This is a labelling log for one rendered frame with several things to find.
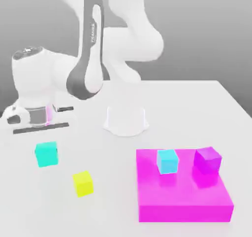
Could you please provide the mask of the small purple cube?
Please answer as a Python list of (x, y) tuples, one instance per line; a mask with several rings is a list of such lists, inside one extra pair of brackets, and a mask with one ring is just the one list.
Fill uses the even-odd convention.
[(216, 174), (221, 167), (222, 156), (213, 148), (198, 148), (193, 164), (202, 174)]

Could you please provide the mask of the large magenta box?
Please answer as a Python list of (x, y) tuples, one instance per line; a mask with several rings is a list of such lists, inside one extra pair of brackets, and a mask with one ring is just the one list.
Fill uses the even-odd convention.
[(175, 149), (178, 171), (160, 174), (158, 149), (136, 151), (139, 222), (229, 222), (232, 199), (219, 175), (194, 166), (196, 149)]

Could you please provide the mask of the small yellow cube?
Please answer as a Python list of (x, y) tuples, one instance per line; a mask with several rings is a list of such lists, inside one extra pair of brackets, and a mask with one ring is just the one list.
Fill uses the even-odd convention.
[(73, 182), (77, 197), (83, 197), (94, 192), (93, 180), (88, 171), (74, 174)]

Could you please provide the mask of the small turquoise cube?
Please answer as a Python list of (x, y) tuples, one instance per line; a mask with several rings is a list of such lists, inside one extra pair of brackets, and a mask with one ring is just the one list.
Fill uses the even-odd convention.
[(57, 165), (59, 162), (57, 143), (55, 141), (38, 143), (35, 156), (40, 168)]

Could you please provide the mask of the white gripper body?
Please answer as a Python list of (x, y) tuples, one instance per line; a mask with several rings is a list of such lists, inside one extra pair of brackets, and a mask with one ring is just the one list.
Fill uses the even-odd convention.
[(64, 122), (42, 127), (14, 129), (12, 140), (56, 140), (69, 134), (70, 125)]

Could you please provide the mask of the small light blue cube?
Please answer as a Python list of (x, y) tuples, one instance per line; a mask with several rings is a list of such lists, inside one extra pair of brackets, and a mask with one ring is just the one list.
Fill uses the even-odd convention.
[(174, 149), (157, 151), (157, 167), (160, 174), (174, 174), (178, 171), (179, 157)]

